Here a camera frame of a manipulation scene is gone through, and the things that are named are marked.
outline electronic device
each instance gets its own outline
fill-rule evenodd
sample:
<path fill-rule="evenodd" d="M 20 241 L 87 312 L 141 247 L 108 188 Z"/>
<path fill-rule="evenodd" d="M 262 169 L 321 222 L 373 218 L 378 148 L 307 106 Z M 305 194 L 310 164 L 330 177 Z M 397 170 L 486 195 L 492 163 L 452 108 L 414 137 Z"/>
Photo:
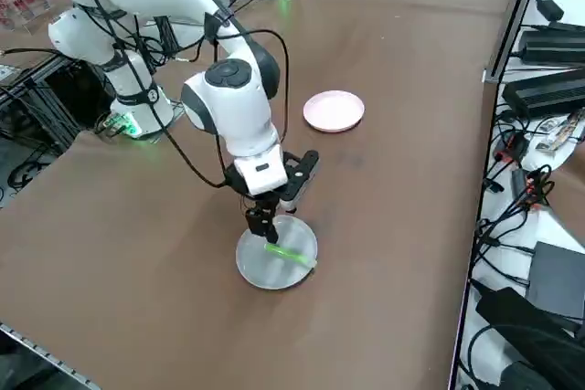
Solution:
<path fill-rule="evenodd" d="M 537 10 L 549 22 L 558 22 L 565 15 L 565 11 L 554 0 L 536 0 Z"/>
<path fill-rule="evenodd" d="M 249 230 L 237 247 L 242 276 L 270 290 L 288 288 L 306 277 L 316 263 L 316 237 L 300 219 L 277 217 L 276 209 L 282 205 L 294 210 L 319 155 L 310 151 L 298 158 L 281 147 L 269 103 L 278 92 L 281 72 L 270 52 L 218 0 L 72 1 L 75 6 L 49 25 L 51 42 L 66 56 L 103 71 L 115 90 L 111 110 L 123 116 L 127 135 L 140 138 L 163 131 L 202 181 L 214 188 L 228 186 L 254 203 L 246 210 Z M 181 27 L 161 17 L 189 23 Z M 146 26 L 150 20 L 157 26 Z M 208 181 L 167 131 L 173 107 L 144 59 L 156 52 L 167 55 L 148 46 L 142 36 L 159 42 L 162 49 L 200 47 L 206 40 L 228 54 L 188 79 L 181 93 L 189 120 L 218 141 L 222 138 L 233 157 L 228 166 L 221 162 L 221 184 Z M 303 260 L 312 262 L 298 263 Z"/>
<path fill-rule="evenodd" d="M 570 23 L 562 23 L 562 22 L 550 22 L 548 24 L 547 28 L 557 30 L 557 31 L 578 31 L 578 32 L 585 31 L 585 26 L 572 25 Z"/>
<path fill-rule="evenodd" d="M 494 148 L 494 158 L 502 162 L 522 162 L 530 142 L 522 132 L 504 132 Z"/>
<path fill-rule="evenodd" d="M 582 66 L 585 64 L 585 33 L 527 30 L 520 36 L 515 55 L 525 64 Z"/>
<path fill-rule="evenodd" d="M 510 81 L 502 96 L 521 118 L 571 113 L 585 106 L 585 69 Z"/>
<path fill-rule="evenodd" d="M 548 381 L 528 365 L 516 361 L 500 376 L 500 390 L 555 390 Z"/>
<path fill-rule="evenodd" d="M 537 308 L 580 319 L 585 301 L 585 255 L 537 242 L 526 298 Z"/>
<path fill-rule="evenodd" d="M 476 310 L 555 390 L 585 389 L 585 348 L 514 289 L 483 292 Z"/>

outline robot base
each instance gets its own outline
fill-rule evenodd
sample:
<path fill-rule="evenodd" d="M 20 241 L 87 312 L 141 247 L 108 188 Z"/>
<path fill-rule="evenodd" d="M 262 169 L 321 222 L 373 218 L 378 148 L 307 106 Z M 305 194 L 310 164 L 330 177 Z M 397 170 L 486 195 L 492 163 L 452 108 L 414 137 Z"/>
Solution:
<path fill-rule="evenodd" d="M 160 98 L 154 104 L 154 111 L 158 114 L 163 125 L 168 126 L 175 117 L 173 106 L 166 98 L 164 93 L 159 89 Z M 114 113 L 121 114 L 129 123 L 126 134 L 133 139 L 139 139 L 154 132 L 160 132 L 161 126 L 153 116 L 153 111 L 148 104 L 124 105 L 118 100 L 114 100 L 110 110 Z"/>
<path fill-rule="evenodd" d="M 313 230 L 294 216 L 276 216 L 274 226 L 279 234 L 278 246 L 308 261 L 317 259 L 317 238 Z M 297 261 L 266 249 L 264 237 L 246 230 L 238 242 L 236 260 L 239 273 L 249 283 L 263 290 L 284 290 L 296 285 L 313 270 Z"/>

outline metal frame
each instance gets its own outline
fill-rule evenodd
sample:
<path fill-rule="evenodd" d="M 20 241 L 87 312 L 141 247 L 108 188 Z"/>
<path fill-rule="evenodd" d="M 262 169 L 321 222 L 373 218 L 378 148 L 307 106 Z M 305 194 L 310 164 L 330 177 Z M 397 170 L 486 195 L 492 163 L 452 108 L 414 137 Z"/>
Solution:
<path fill-rule="evenodd" d="M 65 109 L 55 93 L 48 87 L 45 79 L 57 69 L 67 66 L 71 61 L 61 57 L 50 58 L 46 63 L 26 75 L 8 89 L 26 107 L 30 115 L 40 124 L 41 128 L 65 152 L 75 140 L 81 127 Z M 32 90 L 27 84 L 37 84 L 43 89 Z M 0 107 L 11 101 L 7 96 L 0 100 Z"/>
<path fill-rule="evenodd" d="M 522 19 L 530 0 L 510 0 L 502 19 L 502 25 L 495 43 L 495 50 L 485 69 L 484 81 L 499 84 L 504 75 L 510 52 L 520 31 Z"/>

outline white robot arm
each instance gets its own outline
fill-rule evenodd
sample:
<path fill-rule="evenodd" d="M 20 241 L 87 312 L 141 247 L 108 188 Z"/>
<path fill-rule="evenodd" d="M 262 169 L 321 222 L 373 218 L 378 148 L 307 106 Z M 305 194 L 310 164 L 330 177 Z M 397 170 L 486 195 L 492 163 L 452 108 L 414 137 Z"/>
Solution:
<path fill-rule="evenodd" d="M 274 58 L 216 0 L 74 1 L 78 7 L 50 26 L 51 40 L 66 55 L 104 70 L 117 92 L 112 109 L 136 120 L 136 137 L 158 124 L 172 140 L 165 126 L 173 113 L 143 58 L 123 48 L 131 32 L 126 29 L 140 25 L 135 17 L 185 17 L 202 23 L 205 38 L 226 49 L 227 59 L 186 81 L 182 101 L 189 119 L 200 130 L 223 137 L 234 157 L 224 171 L 225 184 L 254 201 L 245 214 L 249 230 L 236 250 L 239 271 L 253 285 L 270 290 L 304 279 L 316 264 L 316 237 L 300 219 L 275 214 L 278 206 L 295 210 L 319 156 L 309 151 L 298 158 L 281 149 L 269 105 L 280 79 Z"/>
<path fill-rule="evenodd" d="M 153 127 L 150 113 L 154 101 L 160 120 L 167 124 L 172 109 L 163 92 L 153 82 L 139 54 L 127 51 L 144 90 L 133 77 L 132 69 L 112 44 L 113 36 L 98 29 L 87 14 L 114 15 L 123 12 L 139 17 L 183 17 L 202 23 L 207 37 L 218 37 L 228 52 L 206 72 L 189 79 L 182 101 L 189 119 L 201 130 L 224 138 L 234 165 L 243 176 L 249 193 L 258 195 L 286 184 L 279 136 L 271 122 L 269 99 L 276 95 L 280 70 L 274 58 L 229 16 L 216 0 L 73 0 L 78 8 L 64 13 L 49 28 L 56 48 L 66 55 L 101 66 L 116 88 L 114 103 L 118 112 L 128 111 L 139 127 Z"/>

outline red object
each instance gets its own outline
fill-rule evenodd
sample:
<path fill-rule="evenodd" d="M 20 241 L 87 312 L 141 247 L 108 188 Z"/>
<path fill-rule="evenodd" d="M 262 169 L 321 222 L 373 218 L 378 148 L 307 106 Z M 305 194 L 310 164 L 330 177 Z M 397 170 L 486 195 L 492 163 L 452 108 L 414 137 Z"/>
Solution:
<path fill-rule="evenodd" d="M 31 18 L 34 17 L 32 11 L 28 9 L 28 6 L 22 0 L 15 0 L 14 5 L 16 8 L 18 8 L 18 10 L 20 11 L 20 15 L 24 19 L 30 20 Z"/>

